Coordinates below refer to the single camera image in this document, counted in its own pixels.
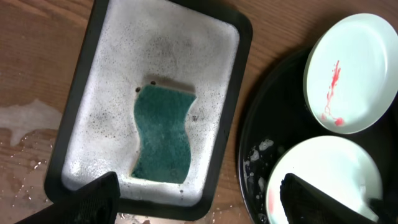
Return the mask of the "green scrubbing sponge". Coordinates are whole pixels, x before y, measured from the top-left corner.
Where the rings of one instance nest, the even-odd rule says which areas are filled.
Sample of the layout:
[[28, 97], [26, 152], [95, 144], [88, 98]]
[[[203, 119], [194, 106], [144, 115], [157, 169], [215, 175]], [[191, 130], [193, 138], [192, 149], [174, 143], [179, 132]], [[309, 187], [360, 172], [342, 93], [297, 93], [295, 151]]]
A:
[[145, 86], [134, 104], [140, 154], [132, 171], [138, 179], [181, 184], [191, 163], [185, 129], [196, 96], [155, 85]]

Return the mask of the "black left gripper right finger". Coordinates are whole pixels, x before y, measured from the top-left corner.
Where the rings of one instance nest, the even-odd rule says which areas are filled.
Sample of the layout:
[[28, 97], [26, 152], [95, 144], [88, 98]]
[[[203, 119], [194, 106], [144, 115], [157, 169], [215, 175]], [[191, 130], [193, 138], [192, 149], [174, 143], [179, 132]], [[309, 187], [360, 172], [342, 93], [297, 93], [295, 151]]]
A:
[[377, 224], [288, 173], [280, 185], [280, 201], [289, 224]]

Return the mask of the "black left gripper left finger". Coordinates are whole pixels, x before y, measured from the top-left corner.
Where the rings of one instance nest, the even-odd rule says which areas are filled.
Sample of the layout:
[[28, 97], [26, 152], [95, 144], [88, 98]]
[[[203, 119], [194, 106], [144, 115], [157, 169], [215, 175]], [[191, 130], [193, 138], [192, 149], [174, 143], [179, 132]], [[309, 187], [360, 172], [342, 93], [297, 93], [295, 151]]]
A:
[[17, 224], [113, 224], [120, 195], [117, 174], [107, 172]]

